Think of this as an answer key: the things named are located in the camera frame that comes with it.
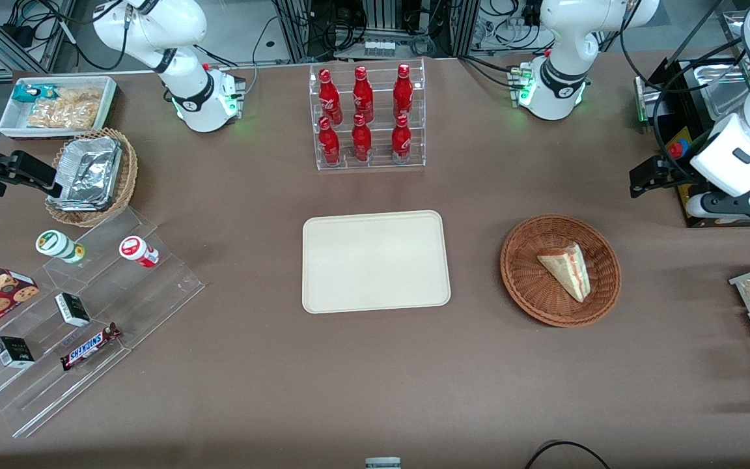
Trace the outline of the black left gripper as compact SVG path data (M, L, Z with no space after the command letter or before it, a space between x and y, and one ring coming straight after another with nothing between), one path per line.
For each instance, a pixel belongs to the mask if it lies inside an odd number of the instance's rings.
M629 193L632 199L655 189L671 189L698 184L693 170L687 169L681 158L654 155L638 164L629 173Z

